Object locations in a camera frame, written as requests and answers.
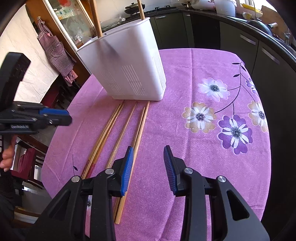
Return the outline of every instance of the flower center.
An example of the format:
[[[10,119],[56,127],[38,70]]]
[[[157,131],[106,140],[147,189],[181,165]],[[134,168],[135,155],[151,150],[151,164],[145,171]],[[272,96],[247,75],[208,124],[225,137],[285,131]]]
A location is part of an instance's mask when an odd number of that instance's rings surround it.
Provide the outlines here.
[[[242,135],[242,132],[238,127],[232,127],[231,134],[235,139],[239,139]]]
[[[214,91],[214,92],[219,92],[220,91],[220,89],[219,89],[219,87],[217,85],[210,85],[210,90]]]
[[[197,113],[196,118],[198,121],[204,121],[205,120],[205,115],[203,113]]]
[[[258,115],[262,120],[265,120],[265,114],[263,113],[263,111],[259,111]]]

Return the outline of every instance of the human hand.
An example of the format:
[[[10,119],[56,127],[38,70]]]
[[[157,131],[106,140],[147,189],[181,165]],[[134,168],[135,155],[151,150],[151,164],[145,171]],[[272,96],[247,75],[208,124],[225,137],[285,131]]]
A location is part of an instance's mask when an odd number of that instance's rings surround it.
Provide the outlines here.
[[[0,162],[0,168],[4,169],[4,171],[10,170],[12,167],[13,157],[15,156],[15,142],[17,136],[13,136],[10,142],[10,145],[7,149],[5,149],[2,153],[3,160]]]

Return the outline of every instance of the metal screw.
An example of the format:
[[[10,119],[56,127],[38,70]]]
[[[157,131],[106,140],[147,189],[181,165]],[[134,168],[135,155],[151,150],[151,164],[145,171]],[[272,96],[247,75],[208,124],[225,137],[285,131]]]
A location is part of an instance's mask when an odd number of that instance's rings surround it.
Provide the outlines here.
[[[106,169],[105,173],[108,175],[111,175],[114,173],[114,170],[112,168],[108,168],[108,169]]]
[[[188,168],[184,169],[184,172],[187,173],[187,174],[192,174],[193,170],[190,167],[188,167]]]
[[[74,176],[74,177],[71,178],[71,181],[74,182],[74,183],[79,182],[79,180],[80,180],[79,176]]]
[[[224,183],[224,182],[226,182],[226,177],[219,176],[218,181]]]

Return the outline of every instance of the black countertop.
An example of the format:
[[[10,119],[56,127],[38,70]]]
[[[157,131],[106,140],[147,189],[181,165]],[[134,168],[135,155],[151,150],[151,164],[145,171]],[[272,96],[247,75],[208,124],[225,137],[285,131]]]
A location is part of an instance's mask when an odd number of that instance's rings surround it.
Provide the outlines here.
[[[296,72],[296,57],[287,50],[280,42],[278,42],[273,37],[269,36],[268,34],[264,33],[263,31],[249,25],[246,23],[246,20],[240,19],[240,18],[234,18],[229,17],[221,14],[217,14],[215,11],[208,11],[208,10],[195,10],[195,9],[185,9],[185,8],[177,8],[177,9],[164,9],[164,10],[158,10],[155,12],[145,13],[145,17],[154,17],[159,16],[163,14],[169,14],[174,12],[185,12],[188,14],[199,14],[203,16],[207,16],[210,18],[217,19],[218,21],[227,23],[229,25],[232,25],[251,36],[257,38],[258,40],[262,41],[264,44],[269,46],[272,50],[274,50],[278,55],[280,55]],[[140,19],[140,16],[135,16],[128,18],[124,23],[129,23],[131,21]]]

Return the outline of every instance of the white bucket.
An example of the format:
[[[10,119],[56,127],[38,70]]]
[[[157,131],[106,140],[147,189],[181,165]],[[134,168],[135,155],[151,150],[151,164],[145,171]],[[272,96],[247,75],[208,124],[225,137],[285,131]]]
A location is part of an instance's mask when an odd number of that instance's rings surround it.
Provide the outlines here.
[[[123,24],[77,50],[87,68],[114,99],[159,101],[166,78],[149,21]]]
[[[235,2],[232,0],[214,0],[214,2],[218,14],[235,17]]]

